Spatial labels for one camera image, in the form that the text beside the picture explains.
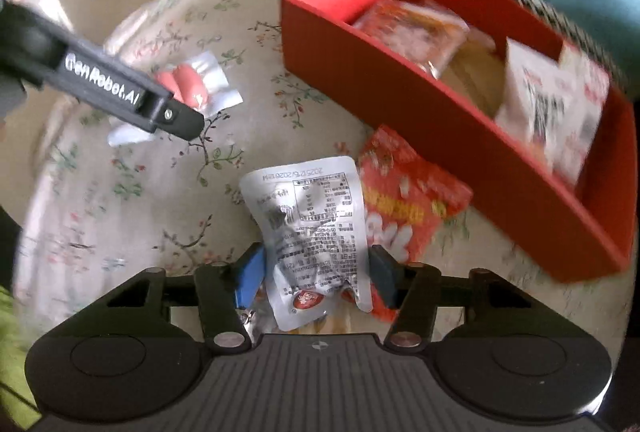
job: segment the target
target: logo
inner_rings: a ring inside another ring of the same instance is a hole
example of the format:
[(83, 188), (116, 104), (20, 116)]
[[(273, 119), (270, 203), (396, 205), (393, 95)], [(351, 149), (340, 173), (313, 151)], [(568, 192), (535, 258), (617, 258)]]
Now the logo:
[(329, 344), (327, 342), (323, 342), (321, 340), (318, 340), (317, 342), (313, 342), (311, 344), (311, 347), (313, 347), (314, 349), (316, 349), (316, 351), (324, 351), (324, 349), (326, 349), (327, 347), (329, 347)]
[(128, 101), (133, 106), (137, 106), (138, 100), (140, 99), (140, 92), (138, 90), (131, 88), (126, 90), (123, 84), (113, 81), (111, 76), (105, 76), (97, 66), (81, 62), (74, 53), (67, 53), (65, 57), (65, 68), (68, 72), (72, 72), (79, 78), (97, 85), (105, 92), (111, 92), (116, 98)]
[(324, 299), (324, 295), (314, 293), (313, 291), (300, 291), (293, 298), (293, 307), (296, 309), (311, 309), (316, 307)]

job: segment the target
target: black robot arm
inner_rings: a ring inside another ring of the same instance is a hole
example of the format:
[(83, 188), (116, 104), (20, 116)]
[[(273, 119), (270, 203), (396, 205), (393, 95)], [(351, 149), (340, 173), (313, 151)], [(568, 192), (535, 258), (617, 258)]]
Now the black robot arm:
[(146, 74), (32, 11), (0, 0), (0, 117), (24, 97), (23, 82), (53, 86), (147, 132), (190, 141), (202, 114)]

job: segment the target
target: white snack package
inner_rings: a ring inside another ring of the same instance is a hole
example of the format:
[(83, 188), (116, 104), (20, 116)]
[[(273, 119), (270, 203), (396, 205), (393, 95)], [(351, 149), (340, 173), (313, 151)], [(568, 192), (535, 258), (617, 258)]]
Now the white snack package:
[[(211, 52), (203, 52), (183, 63), (191, 65), (193, 70), (200, 75), (207, 89), (207, 94), (209, 95), (207, 102), (196, 108), (205, 119), (216, 115), (225, 108), (242, 103), (242, 96), (236, 89), (229, 87), (225, 73)], [(174, 70), (175, 67), (176, 65), (169, 65), (166, 70)], [(109, 132), (107, 136), (107, 141), (111, 147), (156, 139), (157, 131), (149, 134), (149, 132), (145, 132), (136, 126), (120, 122), (120, 120), (117, 120), (117, 122), (116, 128)]]
[(507, 39), (504, 102), (495, 122), (552, 170), (577, 88), (575, 76), (554, 60)]
[(561, 144), (554, 160), (554, 172), (574, 186), (598, 130), (609, 94), (609, 75), (584, 52), (569, 44), (562, 46), (559, 68), (572, 73), (578, 87), (559, 131)]
[(262, 232), (265, 285), (281, 330), (330, 313), (345, 287), (362, 311), (371, 310), (364, 201), (352, 158), (257, 170), (240, 190)]

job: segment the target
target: barcode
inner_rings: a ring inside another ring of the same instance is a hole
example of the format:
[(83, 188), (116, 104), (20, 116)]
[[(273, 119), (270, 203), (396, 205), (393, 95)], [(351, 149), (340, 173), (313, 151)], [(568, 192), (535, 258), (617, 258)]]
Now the barcode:
[(527, 85), (534, 109), (533, 133), (540, 141), (546, 141), (548, 130), (555, 129), (562, 121), (564, 101), (561, 97), (543, 94), (530, 83)]
[(594, 118), (594, 116), (587, 116), (580, 128), (580, 140), (585, 143), (591, 143), (594, 137), (596, 137), (597, 130), (598, 120)]
[(271, 224), (271, 229), (278, 229), (285, 223), (293, 224), (293, 207), (292, 206), (274, 206), (267, 212), (267, 219)]

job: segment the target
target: food packet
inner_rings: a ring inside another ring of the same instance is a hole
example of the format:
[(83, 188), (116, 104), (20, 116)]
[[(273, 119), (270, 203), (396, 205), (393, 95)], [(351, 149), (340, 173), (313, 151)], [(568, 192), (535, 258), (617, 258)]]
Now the food packet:
[(465, 41), (469, 27), (459, 16), (397, 0), (380, 0), (354, 27), (438, 78)]
[[(442, 221), (471, 202), (472, 190), (427, 162), (395, 131), (381, 126), (358, 158), (367, 245), (382, 245), (399, 263), (420, 260)], [(393, 321), (372, 286), (373, 314)]]
[(575, 76), (554, 60), (507, 39), (504, 103), (495, 122), (552, 170), (561, 147), (560, 128), (577, 88)]
[(608, 92), (607, 73), (575, 47), (564, 45), (558, 65), (508, 40), (505, 102), (495, 122), (574, 187)]
[[(203, 52), (202, 54), (186, 60), (180, 65), (168, 66), (166, 71), (174, 71), (175, 69), (184, 67), (185, 65), (190, 66), (200, 76), (200, 78), (202, 78), (202, 82), (207, 91), (207, 98), (201, 98), (198, 101), (199, 106), (195, 108), (195, 110), (200, 112), (205, 119), (215, 116), (225, 108), (233, 107), (242, 103), (242, 96), (236, 89), (230, 88), (225, 73), (222, 71), (218, 60), (211, 52)], [(176, 99), (181, 100), (181, 98), (178, 97), (178, 92), (176, 90), (172, 90), (171, 92), (174, 92), (174, 97)], [(114, 126), (114, 129), (109, 132), (107, 141), (112, 147), (144, 141), (153, 141), (156, 139), (156, 134), (158, 133), (158, 131), (156, 131), (153, 134), (149, 134), (149, 132), (145, 132), (144, 130), (133, 125), (129, 125), (128, 123), (123, 123), (116, 118), (111, 119), (111, 124)]]
[(554, 173), (575, 186), (595, 139), (602, 108), (609, 94), (609, 75), (577, 47), (562, 46), (559, 67), (577, 78), (576, 99), (559, 130), (559, 151)]
[(330, 313), (340, 291), (371, 310), (362, 188), (347, 156), (246, 174), (240, 190), (267, 250), (265, 285), (286, 332)]
[[(444, 7), (441, 4), (438, 4), (435, 0), (422, 0), (420, 2), (421, 6), (428, 7), (433, 9), (434, 11), (439, 11), (441, 13), (445, 13), (448, 15), (457, 16), (451, 9)], [(479, 30), (472, 25), (469, 25), (469, 31), (466, 34), (465, 44), (482, 47), (484, 50), (488, 50), (489, 52), (495, 51), (495, 40), (492, 36), (488, 35), (484, 31)]]

